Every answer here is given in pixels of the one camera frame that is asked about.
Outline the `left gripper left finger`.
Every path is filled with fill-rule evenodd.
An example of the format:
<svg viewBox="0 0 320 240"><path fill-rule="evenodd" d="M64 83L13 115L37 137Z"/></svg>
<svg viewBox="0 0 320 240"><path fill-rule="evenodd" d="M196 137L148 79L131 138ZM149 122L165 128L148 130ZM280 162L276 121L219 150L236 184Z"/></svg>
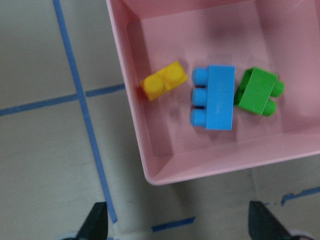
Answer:
<svg viewBox="0 0 320 240"><path fill-rule="evenodd" d="M106 240L108 238L108 209L106 202L96 202L79 229L76 240Z"/></svg>

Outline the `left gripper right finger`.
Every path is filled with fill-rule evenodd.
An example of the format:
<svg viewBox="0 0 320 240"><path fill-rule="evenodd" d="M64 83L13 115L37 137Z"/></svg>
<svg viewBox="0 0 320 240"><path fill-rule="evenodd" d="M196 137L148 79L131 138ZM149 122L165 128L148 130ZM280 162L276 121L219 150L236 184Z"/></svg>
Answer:
<svg viewBox="0 0 320 240"><path fill-rule="evenodd" d="M295 239L261 201L249 202L248 233L252 240Z"/></svg>

